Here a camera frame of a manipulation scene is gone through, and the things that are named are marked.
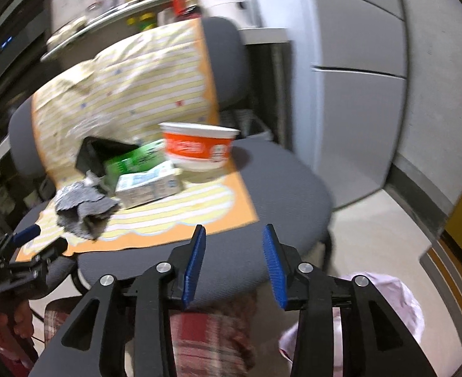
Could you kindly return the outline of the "white air fryer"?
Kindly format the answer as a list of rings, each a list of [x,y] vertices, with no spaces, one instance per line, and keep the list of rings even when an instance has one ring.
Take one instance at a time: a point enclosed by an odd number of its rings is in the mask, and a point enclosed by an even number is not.
[[[238,29],[258,28],[252,0],[198,0],[207,17],[230,20]]]

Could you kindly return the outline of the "orange white paper bowl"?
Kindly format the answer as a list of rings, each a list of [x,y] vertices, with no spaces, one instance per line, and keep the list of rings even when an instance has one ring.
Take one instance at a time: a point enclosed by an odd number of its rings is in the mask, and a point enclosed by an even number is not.
[[[201,123],[164,122],[159,127],[167,159],[178,168],[194,172],[223,167],[240,133],[236,128]]]

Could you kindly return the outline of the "striped door mat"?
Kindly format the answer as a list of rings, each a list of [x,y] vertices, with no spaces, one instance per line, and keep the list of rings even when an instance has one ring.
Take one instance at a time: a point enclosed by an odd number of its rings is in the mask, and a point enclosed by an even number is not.
[[[419,263],[443,300],[462,345],[462,249],[443,232]]]

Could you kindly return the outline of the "large oil bottle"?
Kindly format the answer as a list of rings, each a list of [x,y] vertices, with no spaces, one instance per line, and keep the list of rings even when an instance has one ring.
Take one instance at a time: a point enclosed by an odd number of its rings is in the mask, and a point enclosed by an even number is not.
[[[172,0],[175,21],[196,19],[202,16],[198,0]]]

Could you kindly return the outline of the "yellow striped orange-edged cloth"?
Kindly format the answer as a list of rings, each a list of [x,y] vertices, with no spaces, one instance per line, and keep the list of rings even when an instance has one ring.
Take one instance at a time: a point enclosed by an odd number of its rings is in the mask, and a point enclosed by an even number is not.
[[[67,240],[67,255],[150,248],[189,239],[194,228],[220,233],[257,222],[256,210],[230,152],[221,168],[178,168],[182,191],[126,209],[105,175],[83,174],[75,160],[85,137],[141,147],[163,139],[159,124],[221,126],[223,98],[237,100],[247,85],[235,61],[246,50],[223,18],[188,19],[140,32],[80,62],[39,88],[9,122],[11,157],[27,177],[47,176],[56,191],[74,182],[96,186],[120,204],[97,240],[79,238],[56,223],[54,198],[36,215],[40,235],[27,258],[50,241]]]

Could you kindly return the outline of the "green tea bottle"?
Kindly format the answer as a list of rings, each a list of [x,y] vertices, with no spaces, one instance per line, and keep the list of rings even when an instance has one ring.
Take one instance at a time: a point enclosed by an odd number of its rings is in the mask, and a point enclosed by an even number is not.
[[[104,163],[105,183],[114,189],[120,175],[145,172],[165,161],[164,140],[158,139],[142,145]]]

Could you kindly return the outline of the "grey rag cloth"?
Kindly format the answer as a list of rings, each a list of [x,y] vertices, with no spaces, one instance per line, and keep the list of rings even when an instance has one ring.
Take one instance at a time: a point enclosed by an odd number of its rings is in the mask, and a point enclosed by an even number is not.
[[[83,181],[64,186],[54,198],[56,223],[76,237],[97,240],[120,204]]]

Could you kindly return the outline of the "white refrigerator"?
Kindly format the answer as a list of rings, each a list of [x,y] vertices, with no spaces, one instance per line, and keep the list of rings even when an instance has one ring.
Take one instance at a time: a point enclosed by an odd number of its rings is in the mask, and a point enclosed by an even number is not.
[[[281,144],[328,186],[336,207],[380,190],[406,100],[401,0],[255,0],[286,33]]]

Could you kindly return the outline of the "black range hood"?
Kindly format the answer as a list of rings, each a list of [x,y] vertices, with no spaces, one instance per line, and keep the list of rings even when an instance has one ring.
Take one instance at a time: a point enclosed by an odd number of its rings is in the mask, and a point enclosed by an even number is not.
[[[9,0],[0,15],[0,89],[8,73],[31,49],[46,52],[51,34],[51,0]]]

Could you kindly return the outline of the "curved metal spice shelf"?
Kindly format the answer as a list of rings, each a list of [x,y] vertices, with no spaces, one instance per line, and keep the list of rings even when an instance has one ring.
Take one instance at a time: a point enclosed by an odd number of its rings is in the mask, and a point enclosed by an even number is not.
[[[53,49],[50,49],[47,53],[42,55],[40,61],[47,62],[52,60],[54,57],[59,55],[61,50],[67,48],[67,46],[84,37],[86,34],[98,31],[117,20],[131,18],[134,14],[150,8],[159,7],[163,4],[169,3],[170,1],[171,0],[133,0],[129,3],[123,3],[115,8],[112,8],[98,16],[96,19],[93,19],[79,31],[76,31],[71,36],[62,40],[61,43],[58,43]]]

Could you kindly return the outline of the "yellow cap sauce bottle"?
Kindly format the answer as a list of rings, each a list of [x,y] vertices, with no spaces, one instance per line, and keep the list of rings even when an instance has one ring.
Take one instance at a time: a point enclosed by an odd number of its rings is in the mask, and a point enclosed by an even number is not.
[[[158,18],[155,12],[145,12],[138,16],[137,28],[139,31],[147,31],[158,26]]]

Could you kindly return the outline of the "black plastic tray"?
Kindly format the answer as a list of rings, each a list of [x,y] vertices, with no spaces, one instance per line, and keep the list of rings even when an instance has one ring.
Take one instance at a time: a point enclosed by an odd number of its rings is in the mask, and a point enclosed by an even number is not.
[[[74,167],[83,174],[91,172],[97,177],[103,177],[106,174],[105,162],[114,157],[123,156],[138,147],[139,145],[136,144],[88,136],[81,142]]]

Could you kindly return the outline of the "red plaid trouser leg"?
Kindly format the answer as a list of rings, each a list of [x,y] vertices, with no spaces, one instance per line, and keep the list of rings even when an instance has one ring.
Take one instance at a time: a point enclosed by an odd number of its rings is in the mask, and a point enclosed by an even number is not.
[[[248,376],[256,365],[251,323],[257,293],[240,294],[192,311],[170,315],[179,376]]]

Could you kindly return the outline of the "white blue milk carton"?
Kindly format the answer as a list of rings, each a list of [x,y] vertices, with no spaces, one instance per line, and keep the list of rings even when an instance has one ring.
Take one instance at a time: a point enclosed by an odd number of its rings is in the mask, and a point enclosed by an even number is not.
[[[167,198],[182,191],[178,169],[165,161],[145,172],[120,175],[114,195],[126,208]]]

